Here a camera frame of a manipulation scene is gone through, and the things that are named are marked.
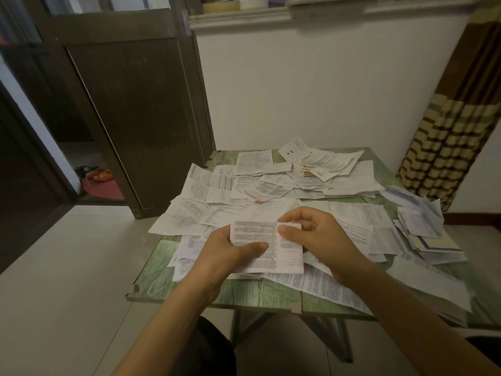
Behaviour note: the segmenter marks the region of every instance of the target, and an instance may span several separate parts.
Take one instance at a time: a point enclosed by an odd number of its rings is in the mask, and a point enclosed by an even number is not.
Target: curtain
[[[397,177],[447,211],[500,118],[501,1],[490,0],[473,12]]]

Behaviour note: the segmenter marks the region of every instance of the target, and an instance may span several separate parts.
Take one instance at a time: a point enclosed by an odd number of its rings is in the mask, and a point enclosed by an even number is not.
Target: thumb
[[[310,231],[303,231],[296,227],[291,226],[279,226],[278,231],[280,236],[287,239],[293,243],[301,244],[302,246],[308,247],[311,242]]]
[[[268,243],[250,243],[242,246],[237,246],[237,248],[241,255],[242,261],[246,261],[260,257],[268,249]]]

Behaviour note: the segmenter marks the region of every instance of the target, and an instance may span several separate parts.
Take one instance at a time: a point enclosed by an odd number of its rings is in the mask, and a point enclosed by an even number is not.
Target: stack of papers
[[[149,230],[182,236],[168,264],[174,267],[173,281],[190,271],[212,231],[230,225],[230,241],[235,246],[256,241],[269,244],[260,258],[235,269],[230,279],[266,278],[370,314],[360,298],[335,281],[325,264],[278,234],[277,219],[306,205],[333,214],[371,261],[385,262],[388,255],[394,256],[388,271],[393,277],[435,298],[434,305],[441,312],[453,312],[461,319],[457,309],[463,311],[469,301],[463,287],[430,265],[466,260],[443,231],[440,201],[429,202],[398,187],[385,190],[374,177],[373,162],[360,161],[363,151],[334,153],[310,148],[295,138],[279,153],[286,162],[273,163],[272,151],[263,150],[241,152],[235,165],[217,165],[212,172],[191,165],[181,194]],[[399,220],[392,221],[378,204],[316,200],[354,195],[374,198],[381,192],[399,204]],[[412,255],[404,240],[426,261]],[[443,277],[447,281],[442,287]],[[441,303],[444,299],[449,305]]]

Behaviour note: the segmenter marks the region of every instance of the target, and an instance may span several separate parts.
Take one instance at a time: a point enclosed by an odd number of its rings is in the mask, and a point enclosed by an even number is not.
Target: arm
[[[420,374],[501,375],[500,368],[368,260],[332,214],[301,207],[279,221],[302,223],[303,230],[282,226],[279,233],[307,248],[353,290]]]
[[[238,265],[262,255],[267,243],[232,246],[229,226],[212,232],[197,261],[147,323],[113,376],[167,375],[204,309]]]

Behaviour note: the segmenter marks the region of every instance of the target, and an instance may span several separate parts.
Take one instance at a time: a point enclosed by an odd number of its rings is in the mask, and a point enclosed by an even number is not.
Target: forearm
[[[207,305],[206,292],[200,285],[191,279],[180,282],[149,320],[113,376],[169,374]]]
[[[369,307],[420,374],[496,375],[501,370],[378,266],[346,286]]]

